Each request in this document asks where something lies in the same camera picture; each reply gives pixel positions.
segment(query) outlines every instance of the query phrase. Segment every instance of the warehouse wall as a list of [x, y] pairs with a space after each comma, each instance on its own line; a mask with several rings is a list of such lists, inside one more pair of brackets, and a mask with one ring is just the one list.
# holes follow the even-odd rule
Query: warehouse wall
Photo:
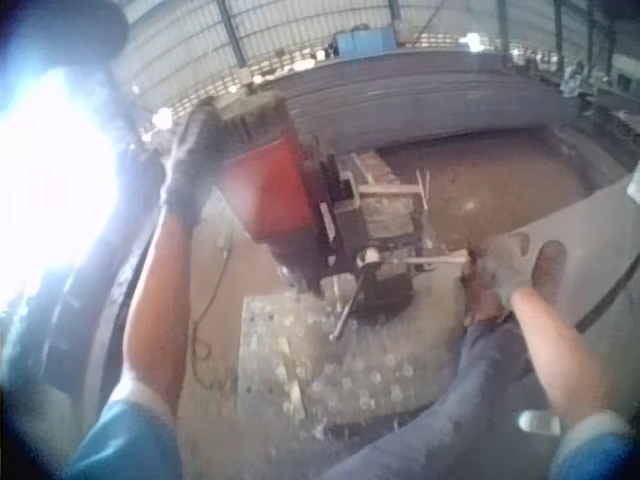
[[422, 28], [442, 4], [431, 18], [429, 32], [498, 36], [495, 0], [399, 0], [399, 4], [403, 20], [418, 28]]
[[[215, 0], [121, 1], [127, 2], [124, 9], [132, 25], [131, 39], [113, 69], [136, 104], [150, 111], [173, 106], [184, 113], [203, 94], [232, 88], [231, 74], [237, 63]], [[553, 1], [506, 1], [512, 44], [554, 51]], [[586, 0], [571, 1], [574, 8], [563, 8], [564, 51], [574, 61], [586, 56]], [[413, 34], [431, 19], [418, 46], [451, 47], [468, 32], [479, 33], [489, 48], [497, 43], [496, 0], [398, 3], [402, 23]], [[391, 23], [387, 0], [227, 0], [227, 5], [254, 73], [311, 55], [337, 31]], [[601, 17], [597, 20], [604, 25]], [[621, 35], [618, 42], [630, 44]], [[604, 65], [606, 50], [604, 28], [600, 27], [594, 38], [597, 65]], [[131, 92], [134, 85], [140, 92], [137, 96]]]
[[158, 3], [138, 0], [125, 8], [131, 37], [114, 63], [114, 74], [127, 93], [134, 85], [140, 90], [141, 105], [157, 110], [236, 63], [215, 2], [172, 2], [143, 18], [136, 6], [145, 3], [149, 12], [152, 1]]
[[387, 0], [237, 0], [229, 11], [250, 64], [285, 46], [326, 44], [337, 31], [391, 22]]

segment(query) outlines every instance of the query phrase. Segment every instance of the denim jeans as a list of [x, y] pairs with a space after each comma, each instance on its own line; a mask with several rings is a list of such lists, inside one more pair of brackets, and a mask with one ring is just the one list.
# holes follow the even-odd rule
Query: denim jeans
[[473, 325], [447, 392], [403, 428], [325, 472], [332, 479], [447, 478], [481, 439], [493, 409], [522, 375], [527, 349], [515, 321]]

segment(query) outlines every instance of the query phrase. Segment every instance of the concrete floor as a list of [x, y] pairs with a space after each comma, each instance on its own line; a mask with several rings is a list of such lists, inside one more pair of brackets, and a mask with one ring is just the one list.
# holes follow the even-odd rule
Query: concrete floor
[[522, 227], [593, 188], [538, 130], [466, 135], [379, 153], [398, 176], [411, 179], [416, 168], [429, 169], [429, 218], [437, 241], [449, 250]]
[[[547, 148], [539, 132], [474, 135], [380, 154], [399, 176], [412, 176], [416, 166], [428, 166], [431, 222], [438, 241], [451, 250], [525, 225], [594, 188], [585, 184], [575, 165]], [[228, 225], [234, 231], [234, 249], [217, 300], [200, 330], [212, 355], [196, 366], [215, 388], [201, 388], [189, 365], [178, 414], [186, 478], [250, 478], [242, 469], [247, 459], [255, 464], [274, 453], [269, 432], [239, 421], [234, 392], [243, 298], [284, 291], [285, 286], [266, 247], [247, 238], [215, 200], [196, 231], [192, 314], [200, 315], [214, 288], [222, 265], [217, 244]]]

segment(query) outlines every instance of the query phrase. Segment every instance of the blue sleeve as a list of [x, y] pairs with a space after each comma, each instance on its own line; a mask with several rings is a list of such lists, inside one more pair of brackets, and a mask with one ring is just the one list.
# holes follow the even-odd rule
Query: blue sleeve
[[568, 453], [553, 469], [554, 480], [607, 480], [627, 478], [635, 461], [633, 440], [606, 434], [589, 440]]
[[177, 479], [182, 466], [175, 433], [140, 405], [107, 405], [71, 460], [67, 479]]

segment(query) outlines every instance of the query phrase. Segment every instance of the black cable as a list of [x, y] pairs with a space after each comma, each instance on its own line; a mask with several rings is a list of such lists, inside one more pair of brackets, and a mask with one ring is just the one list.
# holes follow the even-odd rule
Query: black cable
[[[200, 329], [200, 326], [202, 325], [204, 317], [207, 315], [207, 312], [209, 312], [211, 305], [213, 305], [213, 302], [218, 296], [218, 290], [220, 290], [220, 285], [222, 284], [222, 278], [224, 277], [224, 273], [227, 270], [227, 266], [229, 265], [229, 259], [231, 258], [231, 251], [232, 251], [232, 247], [227, 247], [224, 250], [224, 259], [222, 262], [222, 268], [220, 270], [220, 274], [218, 275], [218, 279], [216, 280], [216, 285], [213, 288], [213, 292], [211, 293], [211, 296], [209, 297], [209, 301], [207, 302], [207, 305], [204, 307], [204, 310], [202, 311], [200, 316], [193, 321], [193, 329], [191, 330], [191, 373], [193, 374], [193, 378], [195, 379], [196, 383], [200, 385], [202, 388], [204, 388], [205, 390], [213, 390], [216, 387], [216, 382], [211, 381], [209, 383], [205, 383], [205, 381], [202, 380], [202, 378], [200, 377], [200, 374], [198, 373], [198, 369], [196, 368], [196, 361], [206, 362], [207, 360], [209, 360], [209, 358], [211, 358], [211, 353], [213, 349], [209, 342], [206, 342], [205, 340], [202, 340], [199, 337], [198, 331]], [[204, 353], [201, 353], [200, 355], [198, 355], [198, 345], [200, 345], [201, 352], [202, 352], [202, 348], [204, 348]]]

